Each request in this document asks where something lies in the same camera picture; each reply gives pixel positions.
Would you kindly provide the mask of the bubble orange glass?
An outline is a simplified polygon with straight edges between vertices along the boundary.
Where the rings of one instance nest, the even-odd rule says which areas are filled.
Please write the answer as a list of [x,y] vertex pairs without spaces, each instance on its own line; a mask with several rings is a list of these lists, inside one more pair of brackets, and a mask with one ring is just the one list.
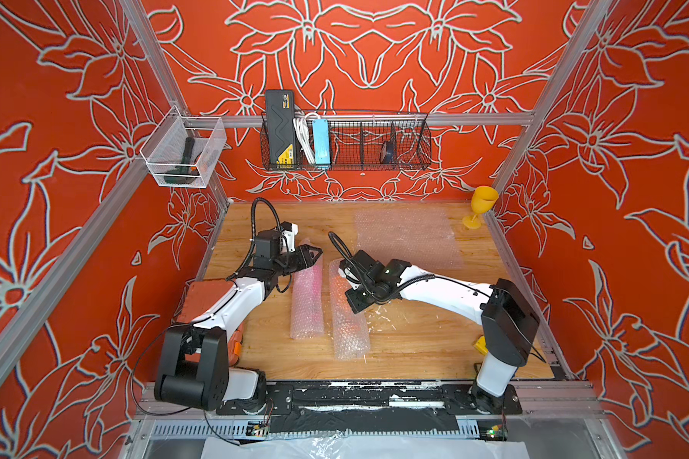
[[334,356],[339,361],[357,360],[371,351],[369,327],[366,317],[354,314],[346,299],[350,284],[340,275],[341,261],[331,261],[328,268]]

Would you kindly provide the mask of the clear bubble wrap sheet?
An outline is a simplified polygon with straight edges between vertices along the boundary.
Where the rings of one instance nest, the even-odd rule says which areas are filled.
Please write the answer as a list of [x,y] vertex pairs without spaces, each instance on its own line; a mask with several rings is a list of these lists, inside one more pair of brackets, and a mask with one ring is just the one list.
[[359,210],[357,248],[387,263],[401,259],[432,272],[464,267],[461,250],[443,208]]

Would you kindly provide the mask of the yellow plastic wine glass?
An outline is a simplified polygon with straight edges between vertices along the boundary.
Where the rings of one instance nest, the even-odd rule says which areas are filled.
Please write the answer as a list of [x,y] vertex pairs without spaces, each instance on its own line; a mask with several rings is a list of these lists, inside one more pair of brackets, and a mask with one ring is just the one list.
[[462,219],[463,226],[469,230],[479,229],[482,226],[482,216],[492,210],[499,198],[500,194],[493,187],[477,187],[470,201],[472,214]]

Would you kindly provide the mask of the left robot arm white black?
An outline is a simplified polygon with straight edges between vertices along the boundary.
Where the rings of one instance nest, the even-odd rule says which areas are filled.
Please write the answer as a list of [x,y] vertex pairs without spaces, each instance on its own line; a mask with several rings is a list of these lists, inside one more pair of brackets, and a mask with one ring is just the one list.
[[211,411],[227,401],[265,402],[259,370],[232,367],[229,342],[246,317],[277,288],[281,277],[313,267],[320,248],[295,243],[298,226],[285,222],[253,239],[253,258],[222,283],[209,308],[164,334],[154,398],[159,402]]

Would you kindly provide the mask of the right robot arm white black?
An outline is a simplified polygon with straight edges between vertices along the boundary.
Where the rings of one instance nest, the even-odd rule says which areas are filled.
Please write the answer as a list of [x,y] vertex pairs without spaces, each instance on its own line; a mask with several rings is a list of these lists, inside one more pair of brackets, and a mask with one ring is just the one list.
[[383,264],[364,251],[341,261],[339,274],[350,285],[346,301],[355,314],[403,299],[436,306],[480,325],[487,354],[472,388],[476,399],[501,399],[534,351],[539,318],[510,280],[500,278],[493,284],[458,280],[401,259]]

